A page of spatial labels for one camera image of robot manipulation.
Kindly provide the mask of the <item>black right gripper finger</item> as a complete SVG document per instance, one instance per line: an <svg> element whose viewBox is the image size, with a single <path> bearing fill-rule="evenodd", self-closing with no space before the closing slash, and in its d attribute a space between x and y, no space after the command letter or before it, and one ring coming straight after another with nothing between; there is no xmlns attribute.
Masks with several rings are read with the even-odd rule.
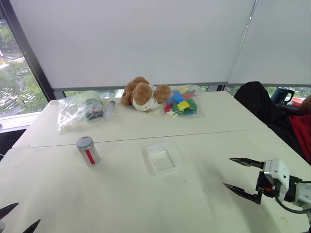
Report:
<svg viewBox="0 0 311 233"><path fill-rule="evenodd" d="M255 160L248 159L248 158L230 158L230 160L243 166L248 166L248 167L254 166L260 169L264 168L264 162L255 161Z"/></svg>
<svg viewBox="0 0 311 233"><path fill-rule="evenodd" d="M236 195L242 197L242 198L245 198L247 200L250 200L256 204L260 204L261 203L261 196L262 194L261 193L257 193L257 194L249 194L247 192L245 192L244 189L241 189L239 187L236 187L236 186L233 186L233 185L230 185L230 184L226 184L226 183L223 183L223 185L228 188L229 190L231 190L233 193L235 193Z"/></svg>

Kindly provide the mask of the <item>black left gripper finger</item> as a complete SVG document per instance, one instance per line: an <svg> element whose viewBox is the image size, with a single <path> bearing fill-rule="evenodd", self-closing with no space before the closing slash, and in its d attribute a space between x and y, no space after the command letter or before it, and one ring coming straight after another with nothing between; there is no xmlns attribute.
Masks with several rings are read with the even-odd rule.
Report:
<svg viewBox="0 0 311 233"><path fill-rule="evenodd" d="M0 208L0 217L5 217L7 214L9 214L16 206L18 206L18 202L10 204L8 206L5 206L3 208Z"/></svg>
<svg viewBox="0 0 311 233"><path fill-rule="evenodd" d="M23 233L34 233L36 228L38 227L41 219L37 220L35 223L33 223L31 226L29 226Z"/></svg>

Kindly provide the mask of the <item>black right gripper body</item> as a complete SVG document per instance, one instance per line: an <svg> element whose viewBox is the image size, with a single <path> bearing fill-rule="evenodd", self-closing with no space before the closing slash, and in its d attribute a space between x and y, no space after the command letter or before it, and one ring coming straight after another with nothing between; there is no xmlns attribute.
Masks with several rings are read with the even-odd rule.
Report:
<svg viewBox="0 0 311 233"><path fill-rule="evenodd" d="M256 191L267 197L279 197L279 180L272 179L272 181L270 181L264 172L261 171L257 179Z"/></svg>

